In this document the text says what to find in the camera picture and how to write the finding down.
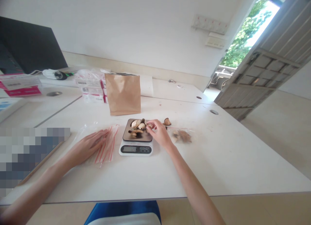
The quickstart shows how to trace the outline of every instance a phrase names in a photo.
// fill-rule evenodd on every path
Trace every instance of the hand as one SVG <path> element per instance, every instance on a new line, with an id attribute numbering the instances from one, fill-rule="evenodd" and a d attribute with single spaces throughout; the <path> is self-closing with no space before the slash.
<path id="1" fill-rule="evenodd" d="M 64 164 L 73 168 L 94 154 L 106 141 L 108 130 L 100 130 L 82 138 L 63 157 Z"/>
<path id="2" fill-rule="evenodd" d="M 150 120 L 147 122 L 147 124 L 152 124 L 152 128 L 157 129 L 158 131 L 155 133 L 150 127 L 147 126 L 148 132 L 151 134 L 151 136 L 161 145 L 163 146 L 167 151 L 168 148 L 171 146 L 174 146 L 172 143 L 171 138 L 169 137 L 167 130 L 165 126 L 158 120 Z"/>

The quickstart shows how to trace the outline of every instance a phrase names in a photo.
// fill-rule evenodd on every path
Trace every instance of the digital kitchen scale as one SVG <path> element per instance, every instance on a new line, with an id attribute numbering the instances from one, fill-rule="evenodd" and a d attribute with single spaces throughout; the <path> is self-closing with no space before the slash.
<path id="1" fill-rule="evenodd" d="M 144 131 L 140 137 L 134 137 L 129 133 L 129 130 L 133 130 L 131 124 L 135 120 L 137 119 L 129 119 L 127 122 L 119 154 L 122 156 L 150 156 L 153 152 L 152 136 L 147 131 Z"/>

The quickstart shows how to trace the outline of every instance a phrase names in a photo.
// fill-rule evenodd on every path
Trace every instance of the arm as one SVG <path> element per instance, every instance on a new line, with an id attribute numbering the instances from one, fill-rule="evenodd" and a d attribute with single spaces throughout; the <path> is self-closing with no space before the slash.
<path id="1" fill-rule="evenodd" d="M 165 148 L 167 153 L 170 155 L 188 200 L 198 215 L 201 223 L 217 225 L 225 224 L 220 213 L 202 187 L 201 183 L 184 161 L 176 146 L 172 143 L 165 126 L 158 120 L 148 121 L 148 123 L 152 124 L 153 128 L 158 130 L 155 133 L 150 127 L 147 126 L 148 132 L 161 146 Z"/>
<path id="2" fill-rule="evenodd" d="M 62 177 L 73 167 L 88 159 L 106 140 L 107 130 L 84 137 L 68 153 L 20 196 L 0 217 L 4 225 L 26 224 L 50 195 Z"/>

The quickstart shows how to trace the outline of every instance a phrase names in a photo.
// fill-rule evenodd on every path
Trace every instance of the dried mushroom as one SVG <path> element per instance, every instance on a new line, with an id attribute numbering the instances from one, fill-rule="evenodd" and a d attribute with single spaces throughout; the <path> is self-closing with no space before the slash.
<path id="1" fill-rule="evenodd" d="M 152 129 L 152 125 L 151 124 L 147 124 L 147 121 L 143 118 L 141 120 L 134 120 L 131 123 L 131 128 L 133 130 L 129 130 L 129 133 L 134 136 L 134 137 L 138 137 L 141 136 L 142 133 L 146 130 L 146 127 L 149 126 Z"/>
<path id="2" fill-rule="evenodd" d="M 178 142 L 182 140 L 182 142 L 187 143 L 187 142 L 192 142 L 191 141 L 191 136 L 189 133 L 183 130 L 175 130 L 172 135 L 172 141 L 173 143 Z"/>
<path id="3" fill-rule="evenodd" d="M 150 129 L 152 129 L 153 125 L 152 124 L 147 124 L 146 127 L 149 127 Z"/>
<path id="4" fill-rule="evenodd" d="M 140 123 L 139 126 L 137 127 L 138 129 L 142 130 L 146 127 L 144 123 Z"/>
<path id="5" fill-rule="evenodd" d="M 190 134 L 186 131 L 179 130 L 179 134 L 183 142 L 192 142 Z"/>
<path id="6" fill-rule="evenodd" d="M 163 123 L 164 125 L 171 125 L 172 123 L 169 121 L 169 119 L 168 118 L 165 118 L 165 120 L 164 120 L 164 123 Z"/>
<path id="7" fill-rule="evenodd" d="M 137 129 L 137 127 L 140 125 L 140 123 L 141 123 L 141 120 L 136 120 L 136 121 L 133 121 L 133 123 L 132 123 L 132 128 L 134 128 L 134 129 Z"/>

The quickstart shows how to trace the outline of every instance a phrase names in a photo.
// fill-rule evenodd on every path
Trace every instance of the floor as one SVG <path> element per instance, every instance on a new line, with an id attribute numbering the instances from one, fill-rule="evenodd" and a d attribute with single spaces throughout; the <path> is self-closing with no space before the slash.
<path id="1" fill-rule="evenodd" d="M 212 197 L 227 225 L 309 225 L 311 193 Z M 188 199 L 158 200 L 163 225 L 200 225 Z M 43 205 L 27 223 L 83 225 L 95 203 Z"/>
<path id="2" fill-rule="evenodd" d="M 206 88 L 204 93 L 210 100 L 214 101 L 218 94 L 220 93 L 220 90 L 216 89 L 215 87 L 210 86 L 210 88 Z"/>
<path id="3" fill-rule="evenodd" d="M 311 100 L 276 90 L 241 121 L 241 124 L 309 179 L 310 107 Z"/>

